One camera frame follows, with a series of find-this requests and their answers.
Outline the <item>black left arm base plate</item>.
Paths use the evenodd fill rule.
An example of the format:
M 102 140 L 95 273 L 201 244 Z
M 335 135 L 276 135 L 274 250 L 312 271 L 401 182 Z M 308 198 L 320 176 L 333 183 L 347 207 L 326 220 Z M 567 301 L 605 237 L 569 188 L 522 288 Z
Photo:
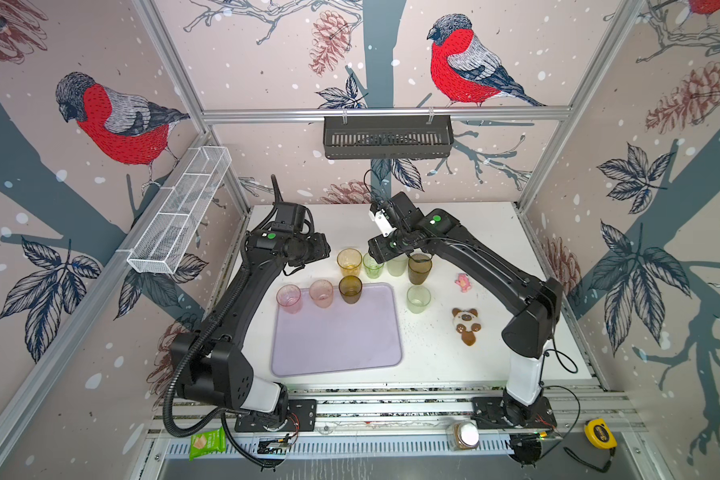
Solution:
M 312 432 L 315 428 L 317 401 L 290 399 L 280 402 L 272 413 L 251 411 L 235 420 L 236 433 Z

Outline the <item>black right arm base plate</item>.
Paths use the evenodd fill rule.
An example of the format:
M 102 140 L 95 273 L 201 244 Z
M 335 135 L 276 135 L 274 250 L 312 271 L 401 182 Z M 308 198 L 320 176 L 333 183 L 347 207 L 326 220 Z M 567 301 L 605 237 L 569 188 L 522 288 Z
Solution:
M 557 427 L 550 402 L 543 395 L 530 406 L 510 396 L 473 397 L 471 404 L 471 419 L 481 430 L 551 430 Z

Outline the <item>pink glass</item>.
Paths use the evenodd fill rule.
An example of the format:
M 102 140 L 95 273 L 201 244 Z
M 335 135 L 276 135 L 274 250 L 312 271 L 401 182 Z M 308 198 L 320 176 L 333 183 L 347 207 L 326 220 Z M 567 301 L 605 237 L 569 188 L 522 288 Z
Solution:
M 327 309 L 333 303 L 334 287 L 328 280 L 316 280 L 309 288 L 309 295 L 315 305 Z
M 303 305 L 302 291 L 294 284 L 283 285 L 277 292 L 276 300 L 282 311 L 288 314 L 296 314 Z

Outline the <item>olive amber glass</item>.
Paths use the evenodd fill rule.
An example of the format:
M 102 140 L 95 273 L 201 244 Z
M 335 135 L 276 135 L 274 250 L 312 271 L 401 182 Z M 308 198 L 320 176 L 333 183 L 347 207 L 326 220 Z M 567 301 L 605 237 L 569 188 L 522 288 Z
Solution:
M 338 288 L 345 303 L 355 304 L 361 298 L 363 284 L 359 277 L 347 275 L 341 279 Z

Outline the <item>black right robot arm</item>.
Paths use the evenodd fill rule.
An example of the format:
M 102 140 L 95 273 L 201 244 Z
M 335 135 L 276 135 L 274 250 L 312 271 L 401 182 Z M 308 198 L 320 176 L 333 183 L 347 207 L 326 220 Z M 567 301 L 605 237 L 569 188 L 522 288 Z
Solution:
M 386 262 L 417 249 L 439 256 L 486 288 L 512 315 L 501 332 L 512 351 L 502 417 L 512 426 L 530 425 L 547 409 L 542 373 L 545 358 L 554 347 L 561 283 L 554 278 L 541 280 L 514 266 L 445 210 L 423 214 L 403 192 L 388 200 L 374 200 L 370 216 L 381 231 L 368 241 L 374 260 Z

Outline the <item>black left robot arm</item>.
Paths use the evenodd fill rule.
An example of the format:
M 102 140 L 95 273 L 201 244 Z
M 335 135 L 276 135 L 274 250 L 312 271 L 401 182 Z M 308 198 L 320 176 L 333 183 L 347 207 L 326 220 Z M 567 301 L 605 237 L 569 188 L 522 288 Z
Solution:
M 220 300 L 196 330 L 176 336 L 170 347 L 173 374 L 165 390 L 165 430 L 182 438 L 198 433 L 226 413 L 251 415 L 256 423 L 277 428 L 288 420 L 284 385 L 264 380 L 243 353 L 249 326 L 265 294 L 280 275 L 326 259 L 330 246 L 316 231 L 311 211 L 287 202 L 277 184 L 268 215 L 245 234 L 241 265 Z M 191 427 L 180 427 L 173 414 L 175 398 L 201 402 L 212 411 Z

